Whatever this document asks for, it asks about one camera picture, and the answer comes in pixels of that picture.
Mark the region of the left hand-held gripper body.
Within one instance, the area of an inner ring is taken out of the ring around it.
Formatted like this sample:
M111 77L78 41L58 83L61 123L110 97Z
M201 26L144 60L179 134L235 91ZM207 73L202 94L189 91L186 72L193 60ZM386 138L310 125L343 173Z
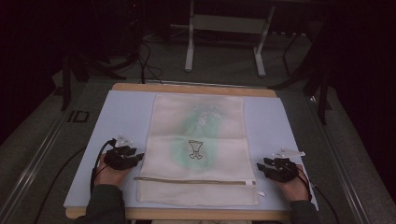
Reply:
M128 159L132 156L125 154L128 147L132 147L132 141L119 134L114 143L111 143L112 148L106 152L104 162L114 170L127 170L133 168L135 164L130 164Z

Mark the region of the black stand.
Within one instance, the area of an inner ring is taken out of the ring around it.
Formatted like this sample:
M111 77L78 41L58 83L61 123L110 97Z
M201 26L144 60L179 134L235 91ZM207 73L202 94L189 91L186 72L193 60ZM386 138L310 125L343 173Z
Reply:
M294 73L287 80L269 86L269 90L283 90L303 79L306 82L303 87L303 94L309 98L316 98L318 104L318 118L323 125L327 124L326 106L330 80L330 52L329 42L326 40L326 31L317 31L313 38L312 45L304 57L302 63L296 68Z
M71 74L74 74L79 81L86 82L89 79L89 73L86 66L113 79L123 79L123 77L113 73L109 68L99 64L97 61L87 57L84 54L69 52L63 58L63 73L61 95L63 97L62 111L65 111L71 102Z

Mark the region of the green garment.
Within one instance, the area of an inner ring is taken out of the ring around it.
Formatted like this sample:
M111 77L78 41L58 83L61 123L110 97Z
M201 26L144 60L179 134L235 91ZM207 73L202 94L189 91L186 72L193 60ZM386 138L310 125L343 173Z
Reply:
M221 113L214 105L193 105L172 145L172 159L183 168L211 168L218 154Z

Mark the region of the person's right hand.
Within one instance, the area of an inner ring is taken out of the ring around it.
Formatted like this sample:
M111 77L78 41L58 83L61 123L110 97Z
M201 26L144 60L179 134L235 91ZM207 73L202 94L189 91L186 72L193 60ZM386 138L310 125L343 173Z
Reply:
M291 180L290 182L276 184L282 190L284 196L289 202L297 201L311 201L310 189L308 187L308 181L304 174L303 167L301 164L296 165L299 175Z

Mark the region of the white mesh laundry bag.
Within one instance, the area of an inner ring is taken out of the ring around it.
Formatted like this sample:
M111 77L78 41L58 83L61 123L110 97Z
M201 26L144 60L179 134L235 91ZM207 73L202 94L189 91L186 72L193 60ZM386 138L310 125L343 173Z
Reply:
M244 100L158 94L154 98L137 200L180 206L254 206Z

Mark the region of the person's left hand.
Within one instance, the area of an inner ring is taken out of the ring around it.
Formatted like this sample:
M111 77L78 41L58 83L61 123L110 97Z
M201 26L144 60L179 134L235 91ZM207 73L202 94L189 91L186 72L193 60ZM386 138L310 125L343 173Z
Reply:
M101 162L96 172L94 185L112 185L119 187L130 172L131 169L114 170L104 162Z

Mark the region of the white metal stand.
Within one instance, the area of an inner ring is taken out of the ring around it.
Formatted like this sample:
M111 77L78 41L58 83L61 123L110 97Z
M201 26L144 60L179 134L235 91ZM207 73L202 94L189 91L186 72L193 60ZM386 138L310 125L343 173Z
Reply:
M226 33L241 33L259 35L260 41L253 47L253 55L256 69L259 77L265 77L264 62L262 50L266 37L274 17L276 7L269 6L269 11L265 19L238 18L218 15L196 14L194 6L196 0L189 1L189 23L188 29L188 46L185 58L184 70L191 72L193 68L194 57L194 31L205 30Z

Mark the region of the metal floor rail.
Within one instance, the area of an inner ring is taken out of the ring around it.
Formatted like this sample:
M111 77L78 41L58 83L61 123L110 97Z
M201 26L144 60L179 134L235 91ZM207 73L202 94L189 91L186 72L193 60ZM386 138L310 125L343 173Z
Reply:
M320 130L320 134L322 136L323 141L325 142L325 147L330 153L330 159L332 162L333 169L337 175L341 188L344 192L346 200L349 204L349 207L354 215L355 220L358 224L371 224L367 214L362 207L361 200L351 182L349 175L347 173L347 169L342 161L339 150L334 142L334 139L329 131L327 125L324 125L321 119L318 116L318 102L314 96L305 97L305 100L308 104L309 110L314 117L316 124Z
M73 106L42 105L0 146L0 224L72 224L64 199L85 146L66 130Z

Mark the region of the light blue mat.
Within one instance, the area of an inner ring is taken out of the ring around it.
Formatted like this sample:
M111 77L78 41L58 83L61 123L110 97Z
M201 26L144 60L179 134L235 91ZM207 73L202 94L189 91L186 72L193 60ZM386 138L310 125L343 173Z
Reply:
M288 211L257 166L299 151L277 97L110 91L64 205L90 198L92 167L117 135L144 159L122 189L129 208Z

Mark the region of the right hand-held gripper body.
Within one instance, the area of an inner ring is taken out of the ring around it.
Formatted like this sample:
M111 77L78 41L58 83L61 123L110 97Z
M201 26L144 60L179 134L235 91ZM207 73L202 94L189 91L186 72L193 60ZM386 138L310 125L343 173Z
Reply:
M265 164L270 169L270 174L265 176L280 183L290 182L299 175L296 163L290 159L304 155L305 153L302 151L282 147L273 154L272 159L275 161L275 165L270 166Z

